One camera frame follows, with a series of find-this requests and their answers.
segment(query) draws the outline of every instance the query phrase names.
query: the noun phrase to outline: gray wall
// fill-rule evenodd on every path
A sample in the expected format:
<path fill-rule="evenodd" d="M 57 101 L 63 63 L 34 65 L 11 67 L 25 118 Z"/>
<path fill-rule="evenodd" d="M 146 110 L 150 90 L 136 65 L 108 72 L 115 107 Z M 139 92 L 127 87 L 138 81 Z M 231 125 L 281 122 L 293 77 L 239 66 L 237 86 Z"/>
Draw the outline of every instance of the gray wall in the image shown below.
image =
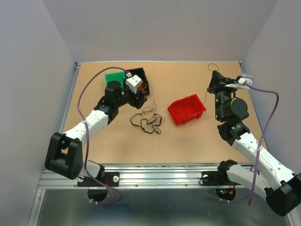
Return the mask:
<path fill-rule="evenodd" d="M 75 61 L 243 60 L 277 0 L 43 0 Z"/>
<path fill-rule="evenodd" d="M 279 92 L 266 142 L 269 151 L 296 173 L 301 172 L 300 10 L 300 0 L 279 0 L 243 63 L 255 86 Z M 251 97 L 264 126 L 275 97 L 257 92 L 251 92 Z"/>
<path fill-rule="evenodd" d="M 1 1 L 0 225 L 27 225 L 74 63 L 41 0 Z"/>

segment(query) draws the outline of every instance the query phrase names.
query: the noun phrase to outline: purple hose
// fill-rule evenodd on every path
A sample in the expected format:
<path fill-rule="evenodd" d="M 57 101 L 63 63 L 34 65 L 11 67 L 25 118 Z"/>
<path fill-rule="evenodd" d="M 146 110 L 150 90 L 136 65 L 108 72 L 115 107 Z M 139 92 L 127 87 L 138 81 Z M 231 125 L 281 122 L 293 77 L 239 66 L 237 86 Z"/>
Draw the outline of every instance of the purple hose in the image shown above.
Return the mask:
<path fill-rule="evenodd" d="M 90 172 L 89 172 L 88 169 L 87 169 L 87 162 L 88 162 L 88 155 L 89 155 L 89 146 L 90 146 L 90 141 L 89 141 L 89 127 L 88 127 L 88 124 L 87 124 L 87 122 L 86 122 L 85 116 L 83 115 L 83 113 L 81 112 L 81 110 L 80 110 L 80 108 L 79 108 L 79 104 L 80 104 L 80 101 L 81 101 L 81 98 L 82 98 L 84 92 L 86 91 L 86 89 L 87 89 L 87 87 L 90 85 L 90 83 L 91 83 L 98 75 L 100 75 L 101 73 L 103 73 L 104 71 L 107 71 L 107 70 L 109 70 L 109 69 L 119 69 L 119 70 L 122 70 L 122 71 L 124 71 L 125 73 L 127 73 L 127 71 L 126 71 L 125 69 L 121 68 L 121 67 L 107 67 L 107 68 L 101 70 L 99 73 L 97 73 L 96 75 L 94 75 L 94 76 L 90 79 L 90 81 L 86 84 L 86 86 L 83 88 L 83 90 L 82 90 L 82 92 L 81 92 L 81 94 L 80 94 L 80 96 L 79 96 L 79 100 L 78 100 L 78 102 L 77 102 L 77 110 L 78 110 L 78 112 L 79 112 L 79 114 L 80 114 L 80 116 L 81 116 L 81 118 L 82 118 L 82 120 L 83 120 L 83 122 L 84 122 L 84 124 L 85 124 L 85 127 L 86 127 L 87 150 L 86 150 L 86 157 L 85 157 L 85 162 L 84 162 L 84 169 L 85 169 L 86 173 L 89 175 L 89 177 L 91 177 L 91 179 L 94 180 L 96 183 L 98 183 L 99 185 L 104 186 L 104 187 L 106 187 L 106 188 L 109 188 L 109 189 L 111 189 L 111 190 L 113 190 L 113 191 L 116 191 L 116 192 L 118 192 L 118 193 L 120 194 L 120 197 L 119 197 L 117 200 L 112 201 L 112 202 L 108 202 L 108 203 L 97 203 L 97 204 L 99 204 L 99 205 L 113 204 L 113 203 L 115 203 L 115 202 L 118 202 L 118 201 L 122 198 L 122 193 L 121 193 L 120 190 L 118 190 L 118 189 L 116 189 L 116 188 L 114 188 L 114 187 L 108 186 L 108 185 L 106 185 L 106 184 L 100 182 L 99 180 L 97 180 L 95 177 L 93 177 L 93 176 L 90 174 Z"/>
<path fill-rule="evenodd" d="M 267 129 L 268 129 L 268 126 L 269 126 L 269 122 L 271 121 L 276 109 L 277 109 L 277 106 L 278 106 L 278 103 L 279 103 L 279 94 L 275 91 L 271 91 L 271 90 L 265 90 L 265 89 L 259 89 L 259 88 L 255 88 L 251 85 L 249 85 L 248 83 L 244 83 L 244 85 L 246 85 L 247 87 L 251 88 L 251 89 L 254 89 L 256 91 L 259 91 L 259 92 L 264 92 L 264 93 L 273 93 L 276 95 L 276 103 L 275 103 L 275 106 L 273 108 L 273 111 L 271 112 L 271 115 L 269 116 L 269 119 L 267 121 L 267 123 L 265 124 L 265 127 L 263 129 L 263 132 L 262 132 L 262 135 L 260 137 L 260 140 L 259 140 L 259 143 L 258 143 L 258 148 L 257 148 L 257 155 L 256 155 L 256 162 L 255 162 L 255 170 L 254 172 L 257 172 L 258 171 L 258 165 L 259 165 L 259 156 L 260 156 L 260 147 L 261 147 L 261 144 L 263 142 L 263 139 L 264 139 L 264 136 L 267 132 Z M 254 196 L 254 190 L 255 190 L 255 183 L 256 183 L 256 176 L 257 176 L 257 173 L 254 173 L 254 176 L 253 176 L 253 183 L 252 183 L 252 189 L 251 189 L 251 192 L 250 192 L 250 198 L 249 198 L 249 201 L 248 201 L 248 205 L 251 205 L 252 203 L 252 199 L 253 199 L 253 196 Z"/>

